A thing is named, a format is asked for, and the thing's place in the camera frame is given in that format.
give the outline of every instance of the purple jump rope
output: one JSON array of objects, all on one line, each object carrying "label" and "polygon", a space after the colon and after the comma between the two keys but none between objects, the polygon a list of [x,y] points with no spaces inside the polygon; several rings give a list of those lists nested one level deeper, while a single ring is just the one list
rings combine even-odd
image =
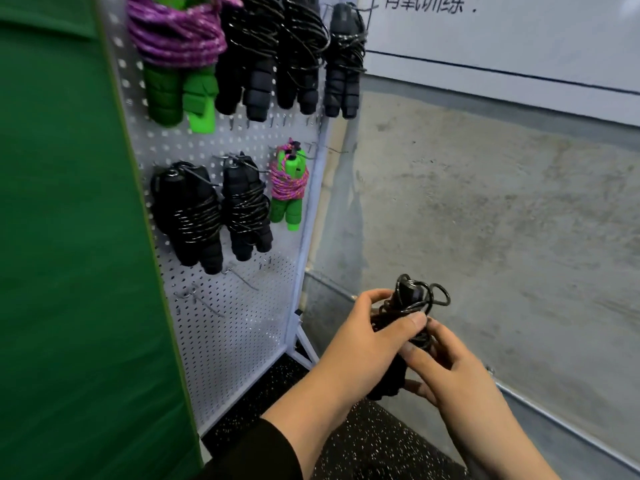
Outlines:
[{"label": "purple jump rope", "polygon": [[133,45],[142,60],[156,66],[210,66],[227,49],[220,26],[222,3],[243,6],[240,0],[210,0],[180,11],[153,0],[127,0]]}]

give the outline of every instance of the white pegboard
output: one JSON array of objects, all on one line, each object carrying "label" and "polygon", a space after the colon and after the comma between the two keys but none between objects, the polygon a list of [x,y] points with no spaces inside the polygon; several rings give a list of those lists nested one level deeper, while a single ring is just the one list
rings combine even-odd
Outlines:
[{"label": "white pegboard", "polygon": [[[129,40],[125,1],[98,0],[98,6],[147,208],[152,204],[148,186],[154,165],[180,160],[204,165],[213,183],[221,185],[223,160],[218,157],[244,151],[266,170],[275,147],[289,137],[302,142],[311,158],[309,185],[322,179],[322,165],[320,175],[314,171],[320,115],[305,116],[298,108],[284,111],[275,98],[265,123],[249,122],[239,105],[231,117],[217,115],[213,134],[192,133],[186,117],[176,128],[149,120],[142,62]],[[305,197],[303,216],[308,200]],[[297,318],[292,307],[296,276],[303,273],[299,267],[305,261],[300,259],[302,229],[310,232],[311,226],[303,222],[299,232],[290,232],[284,222],[272,224],[272,250],[254,251],[252,259],[242,263],[231,252],[229,234],[223,228],[224,269],[232,271],[210,276],[199,264],[181,266],[167,237],[156,229],[153,215],[148,217],[196,426],[203,434],[285,349],[289,321]]]}]

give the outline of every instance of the gray wall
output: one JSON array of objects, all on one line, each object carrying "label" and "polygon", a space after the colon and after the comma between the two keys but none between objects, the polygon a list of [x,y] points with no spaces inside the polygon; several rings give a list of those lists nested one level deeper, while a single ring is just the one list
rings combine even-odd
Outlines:
[{"label": "gray wall", "polygon": [[[365,77],[313,267],[352,293],[443,284],[496,376],[640,460],[640,130]],[[324,350],[351,304],[305,284]],[[391,412],[456,458],[437,414]]]}]

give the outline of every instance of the black speckled floor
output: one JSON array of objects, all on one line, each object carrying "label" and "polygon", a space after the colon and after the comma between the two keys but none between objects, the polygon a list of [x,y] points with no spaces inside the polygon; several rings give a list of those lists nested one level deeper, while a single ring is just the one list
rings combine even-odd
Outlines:
[{"label": "black speckled floor", "polygon": [[[215,458],[307,370],[279,359],[202,439]],[[466,480],[467,471],[372,401],[361,401],[324,446],[313,480]]]}]

